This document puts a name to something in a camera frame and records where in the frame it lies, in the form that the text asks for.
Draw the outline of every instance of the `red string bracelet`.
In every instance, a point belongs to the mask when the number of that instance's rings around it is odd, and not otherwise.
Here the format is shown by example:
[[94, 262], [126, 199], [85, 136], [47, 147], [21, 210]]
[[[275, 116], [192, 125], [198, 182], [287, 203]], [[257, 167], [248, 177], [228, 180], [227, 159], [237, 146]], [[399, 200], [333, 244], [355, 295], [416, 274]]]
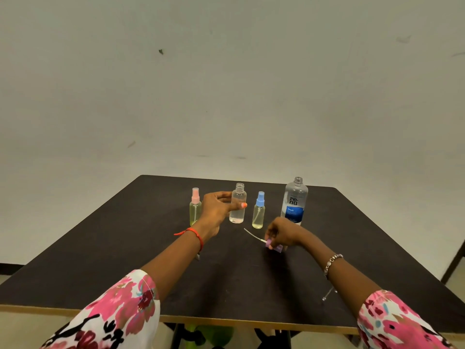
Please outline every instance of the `red string bracelet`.
[[174, 236], [183, 235], [187, 230], [192, 231], [192, 232], [195, 234], [195, 236], [197, 236], [197, 238], [199, 239], [199, 241], [201, 242], [201, 249], [200, 249], [200, 251], [199, 251], [199, 252], [201, 252], [202, 249], [203, 249], [203, 240], [202, 240], [201, 236], [199, 235], [199, 233], [197, 233], [197, 230], [195, 230], [194, 228], [187, 228], [186, 230], [181, 231], [180, 233], [174, 234]]

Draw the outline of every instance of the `clear plastic bottle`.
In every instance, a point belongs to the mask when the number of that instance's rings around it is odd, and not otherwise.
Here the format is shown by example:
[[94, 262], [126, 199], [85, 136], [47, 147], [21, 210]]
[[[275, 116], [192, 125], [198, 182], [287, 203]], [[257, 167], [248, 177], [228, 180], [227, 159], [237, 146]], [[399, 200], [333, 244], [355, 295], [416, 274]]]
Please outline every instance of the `clear plastic bottle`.
[[281, 217], [300, 225], [307, 201], [308, 188], [304, 185], [304, 179], [296, 177], [293, 182], [286, 185], [284, 201], [281, 209]]
[[192, 200], [189, 204], [189, 219], [191, 226], [199, 220], [202, 214], [202, 202], [199, 195], [199, 188], [194, 187], [192, 189]]
[[[245, 202], [247, 200], [247, 193], [244, 191], [244, 184], [238, 182], [236, 189], [232, 192], [231, 202]], [[244, 221], [245, 209], [229, 212], [229, 221], [232, 223], [242, 223]]]
[[252, 226], [255, 229], [263, 228], [263, 219], [264, 219], [264, 192], [259, 191], [259, 197], [257, 198], [257, 203], [253, 208], [253, 217], [252, 217]]

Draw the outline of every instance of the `black tabletop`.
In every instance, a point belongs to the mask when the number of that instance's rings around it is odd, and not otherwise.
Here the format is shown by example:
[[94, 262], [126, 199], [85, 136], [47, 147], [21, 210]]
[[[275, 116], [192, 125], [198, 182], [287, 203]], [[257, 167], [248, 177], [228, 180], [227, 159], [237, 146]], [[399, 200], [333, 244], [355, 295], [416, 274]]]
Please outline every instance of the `black tabletop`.
[[[201, 194], [235, 182], [139, 176], [0, 286], [0, 304], [81, 309], [139, 268], [189, 226], [192, 187]], [[247, 234], [253, 205], [265, 192], [265, 225], [279, 216], [284, 184], [245, 182], [242, 224], [226, 220], [161, 306], [168, 317], [355, 327], [316, 262], [302, 248], [281, 254]], [[465, 304], [332, 187], [308, 187], [302, 226], [393, 291], [442, 333], [465, 333]]]

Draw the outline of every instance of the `pink spray nozzle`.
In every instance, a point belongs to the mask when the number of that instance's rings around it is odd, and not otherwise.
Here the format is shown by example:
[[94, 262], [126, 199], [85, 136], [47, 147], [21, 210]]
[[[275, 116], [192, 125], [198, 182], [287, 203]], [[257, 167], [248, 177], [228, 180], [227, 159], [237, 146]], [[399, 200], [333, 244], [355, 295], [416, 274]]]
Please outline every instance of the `pink spray nozzle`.
[[197, 204], [201, 201], [201, 197], [199, 196], [199, 188], [194, 187], [192, 189], [192, 203]]

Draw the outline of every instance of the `hand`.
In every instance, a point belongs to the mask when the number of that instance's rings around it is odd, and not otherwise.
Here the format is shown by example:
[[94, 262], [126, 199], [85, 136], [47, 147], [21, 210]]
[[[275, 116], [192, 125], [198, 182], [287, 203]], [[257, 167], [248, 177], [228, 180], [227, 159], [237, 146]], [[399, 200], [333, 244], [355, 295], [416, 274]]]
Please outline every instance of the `hand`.
[[212, 236], [218, 234], [219, 225], [229, 215], [230, 211], [237, 211], [247, 207], [245, 202], [231, 202], [231, 191], [219, 191], [207, 193], [202, 201], [202, 214], [198, 221], [192, 225], [206, 242]]
[[278, 245], [292, 246], [300, 245], [301, 237], [307, 230], [291, 222], [289, 219], [277, 217], [268, 226], [264, 239], [271, 239], [271, 245], [268, 247], [273, 249]]

